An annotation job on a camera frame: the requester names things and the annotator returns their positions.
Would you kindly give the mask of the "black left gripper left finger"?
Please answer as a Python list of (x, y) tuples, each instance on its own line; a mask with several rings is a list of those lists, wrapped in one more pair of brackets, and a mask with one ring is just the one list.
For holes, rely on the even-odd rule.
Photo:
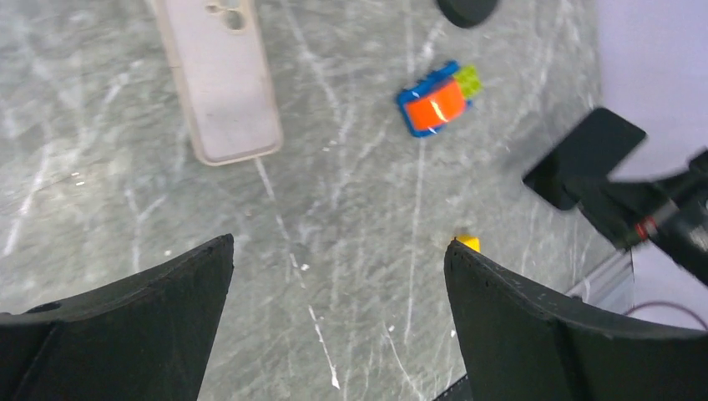
[(2, 399), (197, 399), (233, 254), (233, 236), (218, 236), (92, 291), (3, 313)]

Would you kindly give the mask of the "beige phone case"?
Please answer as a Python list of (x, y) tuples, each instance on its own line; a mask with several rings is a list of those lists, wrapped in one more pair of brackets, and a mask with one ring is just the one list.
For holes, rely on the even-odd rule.
[(166, 0), (154, 12), (196, 158), (276, 152), (283, 133), (255, 4)]

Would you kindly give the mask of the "black smartphone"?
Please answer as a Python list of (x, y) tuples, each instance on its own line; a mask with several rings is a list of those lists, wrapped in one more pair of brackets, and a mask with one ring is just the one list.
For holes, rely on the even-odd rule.
[(565, 185), (572, 179), (605, 179), (646, 138), (640, 127), (605, 107), (587, 113), (523, 177), (523, 183), (554, 208), (579, 202)]

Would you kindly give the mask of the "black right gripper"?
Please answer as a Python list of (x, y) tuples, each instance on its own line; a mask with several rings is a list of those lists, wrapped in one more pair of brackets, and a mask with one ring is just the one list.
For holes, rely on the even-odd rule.
[(648, 238), (677, 265), (707, 283), (707, 150), (672, 176), (643, 182), (588, 177), (564, 189), (590, 224), (615, 248)]

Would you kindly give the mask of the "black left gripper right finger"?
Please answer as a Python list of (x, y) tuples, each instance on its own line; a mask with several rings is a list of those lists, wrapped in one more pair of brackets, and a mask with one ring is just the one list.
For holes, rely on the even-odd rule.
[(445, 282), (473, 400), (704, 400), (705, 332), (608, 312), (453, 241)]

